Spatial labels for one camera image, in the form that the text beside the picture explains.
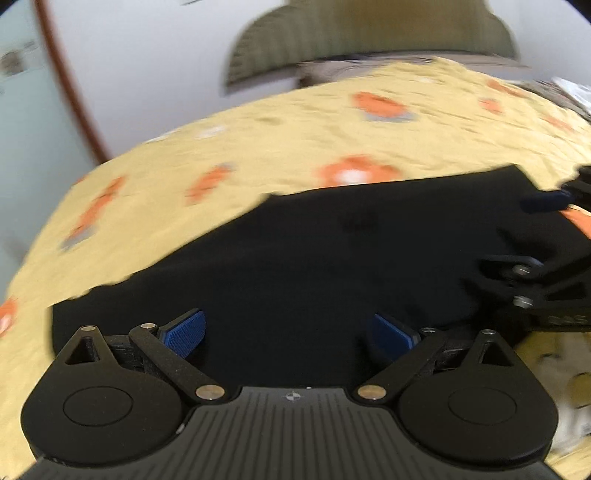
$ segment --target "orange flower pattern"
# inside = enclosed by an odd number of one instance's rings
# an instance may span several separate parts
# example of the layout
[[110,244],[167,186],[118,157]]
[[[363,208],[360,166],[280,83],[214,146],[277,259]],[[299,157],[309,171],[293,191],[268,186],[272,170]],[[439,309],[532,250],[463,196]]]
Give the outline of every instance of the orange flower pattern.
[[480,106],[483,107],[483,109],[488,110],[490,113],[495,113],[497,115],[503,113],[503,107],[501,104],[492,98],[481,99]]
[[488,81],[487,85],[490,88],[496,90],[497,92],[508,93],[509,95],[512,95],[514,97],[519,97],[519,98],[526,98],[527,97],[527,94],[523,90],[517,89],[517,88],[509,88],[495,79],[490,79]]
[[549,124],[554,125],[556,128],[560,128],[561,130],[565,130],[567,132],[574,132],[573,127],[571,127],[568,123],[558,120],[552,115],[544,115],[542,118]]
[[363,110],[370,120],[400,122],[414,119],[414,115],[402,103],[373,93],[356,93],[353,95],[353,103]]
[[125,183],[125,177],[114,179],[105,190],[95,198],[90,207],[80,215],[78,223],[64,241],[62,247],[68,249],[82,242],[92,234],[92,228],[105,206],[111,202]]
[[0,305],[0,336],[12,326],[16,315],[17,301],[12,297]]
[[401,177],[396,168],[374,163],[367,155],[345,157],[340,162],[321,168],[319,174],[322,187],[380,183]]
[[591,238],[591,216],[576,208],[568,208],[561,212],[567,219],[573,222],[579,230]]
[[231,172],[232,166],[229,163],[222,163],[199,178],[189,189],[187,189],[186,196],[189,205],[201,202],[205,195],[217,187],[221,181],[228,178]]

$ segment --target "round disc cover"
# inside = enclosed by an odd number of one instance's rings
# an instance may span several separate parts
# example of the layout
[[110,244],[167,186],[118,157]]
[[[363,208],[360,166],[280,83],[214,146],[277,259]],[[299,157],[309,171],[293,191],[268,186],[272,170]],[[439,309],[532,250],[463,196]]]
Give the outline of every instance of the round disc cover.
[[145,456],[171,439],[182,419],[180,398],[166,382],[98,364],[44,377],[21,415],[35,453],[83,466]]
[[506,375],[506,368],[460,368],[416,382],[398,404],[404,427],[424,447],[461,463],[507,466],[544,455],[556,408],[539,384]]

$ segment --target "blue finger pad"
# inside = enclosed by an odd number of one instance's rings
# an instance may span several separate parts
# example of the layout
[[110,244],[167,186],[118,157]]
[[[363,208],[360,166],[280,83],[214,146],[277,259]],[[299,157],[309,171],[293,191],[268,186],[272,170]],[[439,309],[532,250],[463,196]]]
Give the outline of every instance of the blue finger pad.
[[394,319],[375,315],[371,321],[373,343],[392,362],[409,352],[420,341],[418,333]]
[[182,358],[195,350],[205,337],[205,315],[191,310],[158,331],[160,341]]

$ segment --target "wooden door frame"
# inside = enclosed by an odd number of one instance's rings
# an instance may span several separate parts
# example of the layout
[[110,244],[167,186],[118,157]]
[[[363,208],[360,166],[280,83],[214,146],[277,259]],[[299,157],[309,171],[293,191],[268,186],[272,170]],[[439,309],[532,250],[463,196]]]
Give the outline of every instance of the wooden door frame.
[[105,163],[109,160],[109,157],[107,156],[105,148],[99,140],[96,131],[92,127],[88,113],[74,88],[74,82],[72,82],[72,77],[64,62],[53,33],[53,23],[46,5],[46,0],[34,0],[33,3],[41,35],[45,40],[47,55],[49,56],[51,65],[56,73],[57,81],[60,84],[64,97],[70,104],[70,109],[76,119],[78,129],[94,154],[96,162],[99,164]]

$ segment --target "blue tab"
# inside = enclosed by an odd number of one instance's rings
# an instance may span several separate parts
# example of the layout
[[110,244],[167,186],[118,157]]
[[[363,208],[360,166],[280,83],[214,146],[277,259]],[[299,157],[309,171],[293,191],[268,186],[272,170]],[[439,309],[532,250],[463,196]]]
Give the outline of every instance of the blue tab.
[[386,319],[375,315],[371,321],[372,342],[394,362],[414,348],[420,341],[420,335],[395,319]]
[[521,199],[520,205],[525,213],[547,213],[566,210],[574,201],[574,197],[569,192],[555,190],[528,195]]
[[187,358],[205,337],[205,314],[191,310],[161,327],[158,337],[178,356]]

